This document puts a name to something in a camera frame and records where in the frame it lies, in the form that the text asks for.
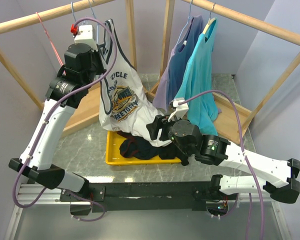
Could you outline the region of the white navy-trimmed tank top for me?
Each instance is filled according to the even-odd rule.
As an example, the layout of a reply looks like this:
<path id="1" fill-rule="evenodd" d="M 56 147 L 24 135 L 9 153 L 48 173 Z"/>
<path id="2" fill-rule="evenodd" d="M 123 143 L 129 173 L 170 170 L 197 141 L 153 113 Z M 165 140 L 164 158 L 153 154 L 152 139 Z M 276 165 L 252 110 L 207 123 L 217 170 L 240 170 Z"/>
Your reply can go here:
<path id="1" fill-rule="evenodd" d="M 142 81 L 125 56 L 114 21 L 105 22 L 104 45 L 100 47 L 103 65 L 109 74 L 100 81 L 99 122 L 108 131 L 122 131 L 142 137 L 154 147 L 165 147 L 170 140 L 152 140 L 147 124 L 162 112 L 148 101 Z"/>

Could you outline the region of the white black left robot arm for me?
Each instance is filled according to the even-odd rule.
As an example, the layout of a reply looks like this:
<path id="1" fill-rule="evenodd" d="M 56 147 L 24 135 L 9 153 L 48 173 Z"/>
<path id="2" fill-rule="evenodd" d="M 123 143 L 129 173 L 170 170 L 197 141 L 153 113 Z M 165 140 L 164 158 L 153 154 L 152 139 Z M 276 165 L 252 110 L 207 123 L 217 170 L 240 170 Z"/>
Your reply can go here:
<path id="1" fill-rule="evenodd" d="M 64 53 L 64 59 L 65 64 L 49 84 L 42 115 L 28 146 L 8 166 L 50 190 L 70 190 L 78 201 L 84 201 L 90 195 L 89 181 L 52 161 L 67 122 L 88 94 L 95 77 L 106 70 L 98 45 L 74 43 Z"/>

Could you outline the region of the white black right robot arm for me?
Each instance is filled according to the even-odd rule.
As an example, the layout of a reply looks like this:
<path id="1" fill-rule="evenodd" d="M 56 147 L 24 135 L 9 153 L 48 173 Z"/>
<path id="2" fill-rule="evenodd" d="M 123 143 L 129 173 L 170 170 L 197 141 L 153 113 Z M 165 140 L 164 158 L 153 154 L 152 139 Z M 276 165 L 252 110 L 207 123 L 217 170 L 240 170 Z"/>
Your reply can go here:
<path id="1" fill-rule="evenodd" d="M 207 193 L 214 199 L 241 193 L 268 193 L 270 198 L 294 204 L 300 195 L 300 161 L 278 160 L 241 149 L 225 138 L 201 134 L 199 127 L 188 120 L 169 120 L 157 115 L 146 125 L 151 140 L 170 140 L 187 157 L 217 167 L 247 173 L 246 176 L 212 176 Z"/>

